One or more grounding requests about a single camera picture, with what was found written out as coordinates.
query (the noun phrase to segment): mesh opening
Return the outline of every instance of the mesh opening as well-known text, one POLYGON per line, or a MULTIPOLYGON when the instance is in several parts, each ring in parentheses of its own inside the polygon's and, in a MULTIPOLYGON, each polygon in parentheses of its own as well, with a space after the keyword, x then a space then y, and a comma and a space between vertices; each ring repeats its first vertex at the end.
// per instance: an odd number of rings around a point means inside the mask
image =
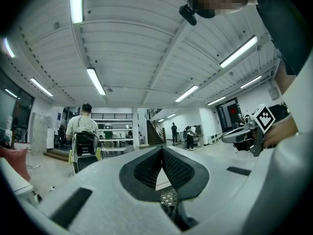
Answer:
POLYGON ((163 150, 162 167, 174 189, 179 189, 195 175, 195 171, 190 165, 175 158, 165 150, 163 150))
POLYGON ((157 152, 135 167, 134 176, 146 186, 156 189, 157 177, 161 167, 162 153, 157 152))

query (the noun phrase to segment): white ceiling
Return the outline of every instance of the white ceiling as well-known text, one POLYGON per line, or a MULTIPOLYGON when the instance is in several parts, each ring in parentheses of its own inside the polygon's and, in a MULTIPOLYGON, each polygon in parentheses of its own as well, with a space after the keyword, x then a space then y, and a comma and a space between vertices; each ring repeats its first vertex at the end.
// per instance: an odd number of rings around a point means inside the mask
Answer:
POLYGON ((254 6, 191 26, 178 13, 185 1, 84 0, 85 20, 73 25, 69 0, 33 0, 7 36, 16 58, 2 58, 1 67, 28 92, 61 106, 184 108, 239 93, 259 70, 271 78, 276 50, 254 6), (221 69, 252 35, 258 50, 221 69), (87 67, 96 68, 106 97, 87 67), (32 86, 32 77, 53 97, 32 86), (200 89, 175 103, 193 85, 200 89))

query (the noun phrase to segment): pillow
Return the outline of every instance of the pillow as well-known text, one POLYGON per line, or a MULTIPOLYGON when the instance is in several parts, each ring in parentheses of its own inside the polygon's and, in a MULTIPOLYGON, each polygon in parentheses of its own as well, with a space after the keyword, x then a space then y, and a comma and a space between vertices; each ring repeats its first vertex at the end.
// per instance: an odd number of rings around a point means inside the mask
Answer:
POLYGON ((26 169, 27 148, 23 150, 9 150, 0 146, 0 157, 5 158, 15 171, 26 181, 30 181, 30 175, 26 169))

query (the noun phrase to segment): ceiling light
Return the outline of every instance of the ceiling light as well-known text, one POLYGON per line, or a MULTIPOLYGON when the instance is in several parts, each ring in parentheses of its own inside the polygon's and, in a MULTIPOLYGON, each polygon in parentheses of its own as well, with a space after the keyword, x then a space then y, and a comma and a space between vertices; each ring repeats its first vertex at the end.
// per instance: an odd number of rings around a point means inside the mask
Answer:
POLYGON ((254 78, 250 82, 246 83, 245 85, 242 85, 240 88, 243 89, 244 87, 247 87, 248 85, 254 83, 255 81, 259 80, 262 76, 258 76, 257 78, 254 78))
POLYGON ((49 91, 47 91, 40 83, 38 83, 34 78, 30 79, 35 85, 37 85, 40 89, 42 89, 49 96, 53 96, 49 91))
POLYGON ((95 85, 96 89, 99 91, 100 95, 105 95, 106 93, 104 92, 104 89, 102 88, 102 85, 97 76, 96 70, 94 68, 87 68, 87 72, 93 84, 95 85))
POLYGON ((225 99, 225 98, 226 98, 226 97, 223 96, 223 97, 221 97, 220 99, 217 99, 217 100, 215 100, 215 101, 213 101, 212 103, 209 103, 209 104, 207 104, 207 105, 215 104, 215 103, 217 103, 217 102, 219 102, 219 101, 222 101, 222 100, 225 99))
POLYGON ((72 23, 77 24, 83 21, 83 0, 70 0, 70 14, 72 23))
POLYGON ((177 98, 175 100, 175 102, 180 102, 182 101, 185 97, 187 97, 188 95, 190 95, 192 92, 194 92, 196 89, 198 88, 198 86, 193 86, 191 87, 189 90, 187 90, 183 95, 181 95, 179 98, 177 98))
POLYGON ((6 92, 8 92, 11 96, 17 98, 18 96, 16 96, 14 93, 10 92, 8 89, 5 89, 6 92))
POLYGON ((4 42, 4 46, 6 47, 8 53, 10 54, 10 56, 11 56, 12 58, 14 58, 15 55, 14 55, 14 53, 13 53, 13 51, 12 51, 10 45, 9 45, 8 39, 7 39, 6 37, 4 38, 3 42, 4 42))
POLYGON ((241 47, 239 47, 236 51, 234 51, 229 57, 227 57, 224 61, 220 63, 222 68, 225 68, 239 56, 244 54, 248 49, 254 46, 258 42, 257 36, 252 36, 248 41, 246 41, 241 47))

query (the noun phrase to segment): shelf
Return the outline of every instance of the shelf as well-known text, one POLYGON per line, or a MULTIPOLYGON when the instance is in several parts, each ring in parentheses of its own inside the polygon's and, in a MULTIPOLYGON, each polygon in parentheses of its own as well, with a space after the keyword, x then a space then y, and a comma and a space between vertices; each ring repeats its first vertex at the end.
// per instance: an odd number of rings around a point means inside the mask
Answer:
POLYGON ((107 119, 103 119, 103 118, 92 118, 92 120, 94 121, 101 121, 101 123, 105 124, 116 124, 116 123, 125 123, 125 124, 129 124, 129 123, 132 123, 133 122, 133 119, 130 118, 130 119, 116 119, 116 118, 107 118, 107 119))
POLYGON ((132 131, 133 129, 99 129, 99 131, 132 131))
POLYGON ((101 151, 125 151, 127 147, 108 147, 101 148, 101 151))
POLYGON ((133 141, 133 139, 99 139, 99 142, 133 141))

